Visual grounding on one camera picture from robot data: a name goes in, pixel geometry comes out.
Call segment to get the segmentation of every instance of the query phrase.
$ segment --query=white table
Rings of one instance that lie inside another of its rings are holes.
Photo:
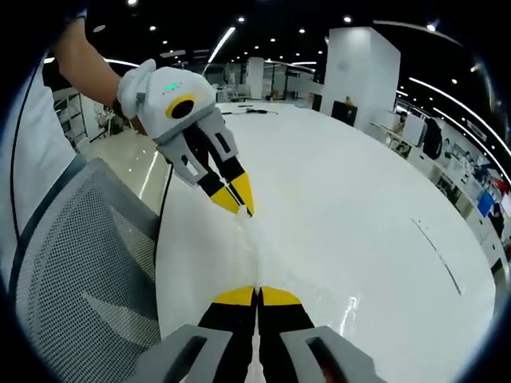
[[[226,290],[269,285],[371,355],[389,383],[451,381],[485,335],[495,296],[463,218],[404,159],[351,126],[293,105],[250,104],[279,113],[224,116],[251,178],[254,217],[171,182],[156,253],[162,337],[196,324]]]

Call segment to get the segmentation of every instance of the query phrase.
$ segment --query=black ceiling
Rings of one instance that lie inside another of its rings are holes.
[[[459,3],[450,6],[446,2],[431,1],[337,4],[331,0],[202,3],[139,0],[135,6],[129,6],[127,0],[91,0],[86,29],[89,40],[105,57],[134,63],[154,58],[158,65],[173,65],[177,60],[203,65],[229,26],[235,26],[236,32],[217,55],[215,63],[232,59],[244,61],[250,55],[273,60],[283,56],[280,61],[286,62],[321,61],[318,51],[327,54],[324,37],[329,29],[346,26],[345,15],[352,17],[351,26],[373,26],[373,20],[418,26],[438,21],[437,31],[459,41],[464,48],[422,31],[396,26],[373,27],[402,54],[400,85],[409,94],[409,101],[415,97],[417,106],[423,106],[428,112],[436,106],[460,122],[462,117],[470,117],[452,101],[408,80],[408,77],[416,77],[468,105],[506,139],[507,120],[501,109],[507,104],[506,94],[511,85],[505,59],[509,49],[501,47],[507,36],[501,32],[503,28],[498,28],[505,25],[505,12],[481,4],[464,7],[460,8]],[[237,21],[239,16],[245,17],[244,23]],[[93,33],[99,25],[106,25],[106,28]],[[150,26],[155,26],[156,30],[150,31]],[[300,28],[306,33],[300,34]],[[185,49],[187,53],[178,59],[160,57],[160,53],[171,49]],[[209,51],[193,53],[198,49]],[[485,63],[490,77],[481,70],[470,72],[479,61]],[[129,69],[123,65],[113,67],[120,74]],[[65,86],[57,75],[56,65],[46,65],[45,77],[53,88]],[[456,85],[451,81],[453,78],[458,80]],[[503,101],[498,111],[489,104],[485,84],[488,78],[496,90],[496,100]],[[495,144],[499,161],[511,170],[507,153],[499,149],[494,137],[488,136],[488,145]]]

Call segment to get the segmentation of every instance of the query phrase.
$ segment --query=linear ceiling light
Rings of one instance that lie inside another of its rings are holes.
[[[140,66],[138,64],[133,64],[132,62],[121,61],[121,60],[113,60],[112,58],[106,58],[105,61],[106,62],[110,62],[112,64],[121,64],[121,65],[132,66],[134,68],[138,68]]]
[[[104,58],[103,59],[106,61],[106,62],[110,62],[112,64],[120,64],[120,65],[127,65],[127,66],[132,66],[133,68],[138,68],[140,65],[138,64],[133,64],[132,62],[127,62],[127,61],[121,61],[121,60],[114,60],[112,58]],[[55,57],[48,57],[48,58],[45,58],[45,64],[49,64],[49,63],[52,63],[55,61]]]
[[[440,114],[442,114],[447,120],[450,120],[452,121],[454,124],[456,124],[463,132],[465,132],[466,134],[468,134],[470,137],[472,137],[472,140],[476,141],[484,150],[484,154],[486,156],[486,153],[488,153],[488,156],[490,156],[493,160],[493,162],[501,169],[501,172],[502,174],[504,174],[505,178],[507,179],[508,181],[508,184],[511,184],[511,179],[508,177],[507,173],[505,172],[504,168],[502,167],[502,165],[499,164],[499,162],[497,161],[497,159],[495,158],[495,156],[493,155],[493,153],[491,151],[489,151],[486,146],[474,135],[472,134],[472,132],[469,131],[469,129],[465,128],[463,125],[461,125],[459,122],[457,122],[454,118],[452,118],[451,116],[448,116],[446,115],[443,111],[433,107],[433,110],[435,112],[438,112]]]
[[[316,65],[316,64],[317,64],[316,61],[297,61],[291,63],[291,65]]]
[[[439,36],[440,38],[445,38],[446,40],[449,40],[456,45],[462,46],[459,42],[457,42],[453,38],[450,38],[449,36],[447,36],[445,34],[441,34],[437,30],[433,31],[433,30],[429,29],[427,26],[416,26],[415,24],[409,24],[407,22],[389,22],[386,20],[373,20],[373,23],[379,24],[381,26],[403,26],[405,28],[411,28],[413,30],[422,30],[424,32],[427,32],[428,34],[434,34],[435,36]]]
[[[429,85],[423,81],[420,81],[420,80],[417,80],[416,78],[413,78],[413,77],[408,77],[411,81],[413,82],[416,82],[420,85],[424,85],[425,87],[427,88],[430,88],[431,90],[434,90],[435,92],[437,93],[440,93],[441,95],[443,95],[444,97],[447,97],[449,98],[452,102],[454,102],[455,104],[461,106],[464,110],[466,110],[468,113],[470,113],[472,116],[474,116],[475,118],[477,118],[477,120],[479,122],[481,122],[492,134],[493,136],[497,139],[497,141],[502,145],[502,147],[504,147],[504,149],[507,151],[507,153],[509,154],[509,156],[511,156],[511,149],[508,148],[508,145],[505,144],[504,140],[500,138],[500,136],[497,134],[497,132],[495,132],[493,129],[490,128],[490,126],[488,124],[486,124],[486,121],[484,121],[482,118],[480,118],[472,109],[470,109],[468,106],[466,106],[465,104],[462,104],[460,101],[456,100],[454,97],[450,96],[449,94],[445,93],[445,92],[442,92],[440,89],[437,89],[435,88],[434,86],[432,85]]]
[[[211,64],[212,61],[215,59],[215,56],[218,54],[218,52],[220,51],[220,49],[222,48],[222,46],[225,44],[225,42],[231,37],[231,35],[234,33],[234,31],[236,30],[236,28],[234,26],[232,26],[231,28],[229,28],[227,30],[227,32],[225,33],[225,35],[222,37],[222,39],[220,40],[220,42],[218,43],[218,45],[216,46],[215,50],[213,50],[213,54],[211,55],[211,57],[209,58],[208,60],[208,64]]]

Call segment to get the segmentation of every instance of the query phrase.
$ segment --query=white pillar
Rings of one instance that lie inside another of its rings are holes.
[[[349,97],[358,108],[355,127],[371,133],[377,113],[392,110],[401,53],[372,28],[330,30],[321,113]]]
[[[247,63],[247,84],[250,87],[251,98],[261,99],[263,96],[264,59],[250,57]]]

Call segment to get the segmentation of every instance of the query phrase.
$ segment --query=red object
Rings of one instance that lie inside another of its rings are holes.
[[[493,186],[495,186],[502,194],[509,193],[509,187],[504,181],[493,179]]]

